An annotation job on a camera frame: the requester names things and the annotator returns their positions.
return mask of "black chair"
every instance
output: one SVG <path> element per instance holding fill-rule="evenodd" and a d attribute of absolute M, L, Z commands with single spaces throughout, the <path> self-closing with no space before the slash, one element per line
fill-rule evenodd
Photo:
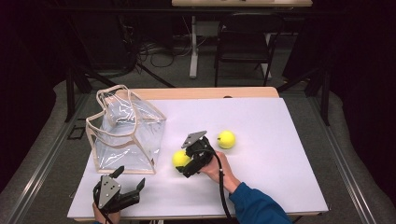
<path fill-rule="evenodd" d="M 219 23 L 218 30 L 215 87 L 218 86 L 219 62 L 256 63 L 256 68 L 261 63 L 267 63 L 263 77 L 263 86 L 265 86 L 276 39 L 283 27 L 283 19 L 276 14 L 234 13 L 224 17 Z M 272 35 L 268 43 L 265 38 L 267 34 Z"/>

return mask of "clear plastic bag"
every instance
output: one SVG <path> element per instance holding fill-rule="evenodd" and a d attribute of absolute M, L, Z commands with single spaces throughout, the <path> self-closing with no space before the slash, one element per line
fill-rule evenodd
<path fill-rule="evenodd" d="M 98 173 L 155 174 L 166 117 L 123 85 L 96 94 L 103 110 L 86 119 Z"/>

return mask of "tennis ball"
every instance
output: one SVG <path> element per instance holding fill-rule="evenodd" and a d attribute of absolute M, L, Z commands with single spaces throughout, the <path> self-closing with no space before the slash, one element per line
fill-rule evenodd
<path fill-rule="evenodd" d="M 181 149 L 174 153 L 172 163 L 177 167 L 184 167 L 190 162 L 191 158 L 186 155 L 186 150 Z"/>
<path fill-rule="evenodd" d="M 224 149 L 229 149 L 235 145 L 235 135 L 231 131 L 222 131 L 218 136 L 218 144 Z"/>

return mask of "desk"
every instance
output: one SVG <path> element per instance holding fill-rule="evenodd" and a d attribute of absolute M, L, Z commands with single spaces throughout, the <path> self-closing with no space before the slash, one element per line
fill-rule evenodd
<path fill-rule="evenodd" d="M 172 0 L 174 7 L 311 7 L 311 0 Z M 196 19 L 191 22 L 191 65 L 190 78 L 197 77 L 198 48 L 196 41 Z M 267 64 L 262 64 L 265 71 Z"/>
<path fill-rule="evenodd" d="M 146 178 L 140 203 L 123 209 L 122 218 L 225 217 L 219 185 L 206 175 L 186 178 L 171 162 L 173 153 L 180 149 L 188 133 L 206 130 L 205 136 L 212 147 L 221 150 L 214 139 L 225 129 L 235 132 L 237 142 L 232 149 L 222 151 L 241 180 L 269 194 L 289 215 L 328 211 L 289 111 L 283 99 L 278 98 L 276 89 L 197 88 L 134 92 L 150 100 L 165 114 L 167 121 L 157 174 L 120 175 L 117 178 L 122 184 L 121 193 L 133 190 L 143 177 Z M 221 99 L 223 96 L 234 98 Z M 90 156 L 68 217 L 79 221 L 93 218 L 92 189 L 100 176 Z M 227 205 L 234 215 L 233 204 L 228 199 Z"/>

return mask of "blue sleeve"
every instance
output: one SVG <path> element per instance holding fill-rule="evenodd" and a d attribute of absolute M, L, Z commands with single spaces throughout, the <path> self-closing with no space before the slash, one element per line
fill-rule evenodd
<path fill-rule="evenodd" d="M 290 224 L 291 221 L 282 207 L 270 196 L 241 183 L 230 195 L 235 206 L 236 218 L 241 224 Z"/>

